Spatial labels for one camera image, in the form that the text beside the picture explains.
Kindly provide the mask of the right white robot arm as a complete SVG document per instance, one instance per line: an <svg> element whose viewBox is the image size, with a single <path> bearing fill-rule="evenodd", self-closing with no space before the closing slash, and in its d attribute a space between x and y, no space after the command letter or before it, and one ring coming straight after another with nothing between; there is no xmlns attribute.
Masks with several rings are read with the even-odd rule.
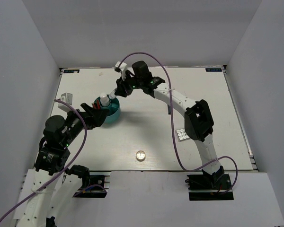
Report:
<svg viewBox="0 0 284 227"><path fill-rule="evenodd" d="M166 103L169 110L176 110L184 118L186 135L192 139L202 161L202 173L205 185L211 189L221 184L224 169L220 164L213 144L213 118L205 100L195 101L170 88L160 77L154 77L144 61L132 65L130 72L127 65L117 62L114 70L121 74L116 81L115 96L127 97L135 89Z"/></svg>

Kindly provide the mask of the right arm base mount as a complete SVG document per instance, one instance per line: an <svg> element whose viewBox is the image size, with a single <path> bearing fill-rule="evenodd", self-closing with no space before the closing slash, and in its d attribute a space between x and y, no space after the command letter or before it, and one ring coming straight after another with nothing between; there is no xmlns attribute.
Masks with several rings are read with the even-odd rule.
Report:
<svg viewBox="0 0 284 227"><path fill-rule="evenodd" d="M188 185L190 201L232 201L231 179L224 174L214 186L203 175L187 175L185 183Z"/></svg>

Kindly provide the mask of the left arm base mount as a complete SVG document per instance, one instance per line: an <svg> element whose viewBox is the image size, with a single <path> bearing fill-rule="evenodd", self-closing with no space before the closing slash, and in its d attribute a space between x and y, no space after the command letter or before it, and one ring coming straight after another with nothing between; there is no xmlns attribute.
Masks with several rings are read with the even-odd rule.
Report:
<svg viewBox="0 0 284 227"><path fill-rule="evenodd" d="M110 185L111 172L90 172L89 179L74 194L74 198L103 199Z"/></svg>

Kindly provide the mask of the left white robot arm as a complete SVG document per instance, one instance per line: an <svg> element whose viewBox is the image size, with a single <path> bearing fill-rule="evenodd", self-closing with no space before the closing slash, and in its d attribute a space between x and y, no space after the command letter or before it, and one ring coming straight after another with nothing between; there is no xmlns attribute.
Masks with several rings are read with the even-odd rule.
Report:
<svg viewBox="0 0 284 227"><path fill-rule="evenodd" d="M67 117L53 115L45 122L43 137L34 165L34 181L31 195L18 227L54 227L66 203L78 189L90 185L89 169L68 160L69 145L81 133L100 127L108 110L80 105L83 111L69 104Z"/></svg>

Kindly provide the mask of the white bottle black cap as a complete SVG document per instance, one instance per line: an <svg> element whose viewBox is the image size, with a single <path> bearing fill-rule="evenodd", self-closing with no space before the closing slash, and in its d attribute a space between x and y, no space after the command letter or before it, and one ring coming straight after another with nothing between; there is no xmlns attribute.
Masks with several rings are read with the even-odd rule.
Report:
<svg viewBox="0 0 284 227"><path fill-rule="evenodd" d="M116 95L115 95L116 89L114 89L110 94L109 94L109 98L110 99L115 99Z"/></svg>

